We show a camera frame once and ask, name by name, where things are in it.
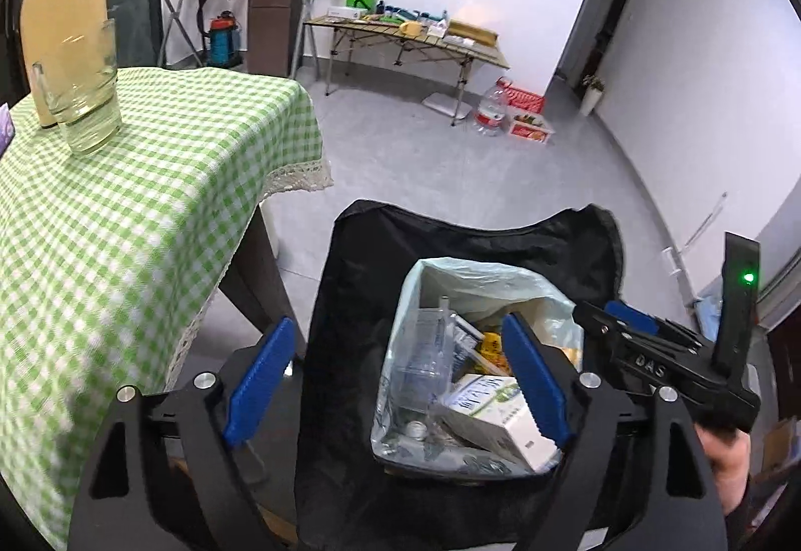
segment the blue gripper pad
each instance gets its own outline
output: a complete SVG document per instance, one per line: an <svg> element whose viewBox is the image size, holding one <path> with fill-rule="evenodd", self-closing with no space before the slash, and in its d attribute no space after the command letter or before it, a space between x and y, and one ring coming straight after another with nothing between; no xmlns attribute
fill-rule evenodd
<svg viewBox="0 0 801 551"><path fill-rule="evenodd" d="M283 319L231 394L223 438L238 447L255 435L272 393L295 354L295 323Z"/></svg>
<svg viewBox="0 0 801 551"><path fill-rule="evenodd" d="M517 318L504 317L501 335L504 354L540 433L564 449L573 437L567 422L565 394Z"/></svg>
<svg viewBox="0 0 801 551"><path fill-rule="evenodd" d="M642 311L632 309L627 304L621 303L618 300L610 300L606 303L606 307L604 307L603 311L606 311L606 313L618 320L622 320L626 325L631 327L631 329L642 332L643 334L656 336L659 333L659 325L652 317L642 313Z"/></svg>

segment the doorway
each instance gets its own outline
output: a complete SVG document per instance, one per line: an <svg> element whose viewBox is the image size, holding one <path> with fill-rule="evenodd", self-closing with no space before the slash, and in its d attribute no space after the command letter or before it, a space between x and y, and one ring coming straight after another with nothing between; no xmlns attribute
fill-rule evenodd
<svg viewBox="0 0 801 551"><path fill-rule="evenodd" d="M801 418L801 306L767 336L776 374L779 419Z"/></svg>
<svg viewBox="0 0 801 551"><path fill-rule="evenodd" d="M629 0L612 0L608 12L606 12L603 24L601 25L601 29L595 34L593 48L587 56L587 60L582 68L582 73L578 76L578 81L573 88L579 99L583 99L587 91L582 81L586 76L594 76L596 72L598 72L598 68L600 68L603 57L609 49L612 37L614 37L614 32L618 28L620 18L623 16L623 11L628 1Z"/></svg>

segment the hand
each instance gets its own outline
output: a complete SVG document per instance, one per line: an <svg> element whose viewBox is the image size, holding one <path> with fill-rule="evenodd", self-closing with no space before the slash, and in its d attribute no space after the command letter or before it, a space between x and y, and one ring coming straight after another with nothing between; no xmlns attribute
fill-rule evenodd
<svg viewBox="0 0 801 551"><path fill-rule="evenodd" d="M715 487L728 515L740 505L746 493L750 467L750 435L736 431L731 440L722 440L711 431L696 424L706 458L712 465Z"/></svg>

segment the glass cup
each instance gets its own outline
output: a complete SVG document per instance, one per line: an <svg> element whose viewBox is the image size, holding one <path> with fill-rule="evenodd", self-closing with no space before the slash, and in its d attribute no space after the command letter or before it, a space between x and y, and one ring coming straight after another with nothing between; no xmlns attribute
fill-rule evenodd
<svg viewBox="0 0 801 551"><path fill-rule="evenodd" d="M122 127L114 20L64 40L33 64L34 77L71 152L102 148Z"/></svg>

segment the wooden cabinet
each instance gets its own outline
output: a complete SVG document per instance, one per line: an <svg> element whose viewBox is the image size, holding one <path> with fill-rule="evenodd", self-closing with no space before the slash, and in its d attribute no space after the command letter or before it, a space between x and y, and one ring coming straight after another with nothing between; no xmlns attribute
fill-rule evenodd
<svg viewBox="0 0 801 551"><path fill-rule="evenodd" d="M801 418L801 307L767 336L776 373L778 417Z"/></svg>
<svg viewBox="0 0 801 551"><path fill-rule="evenodd" d="M301 8L300 0L248 0L249 73L289 76Z"/></svg>

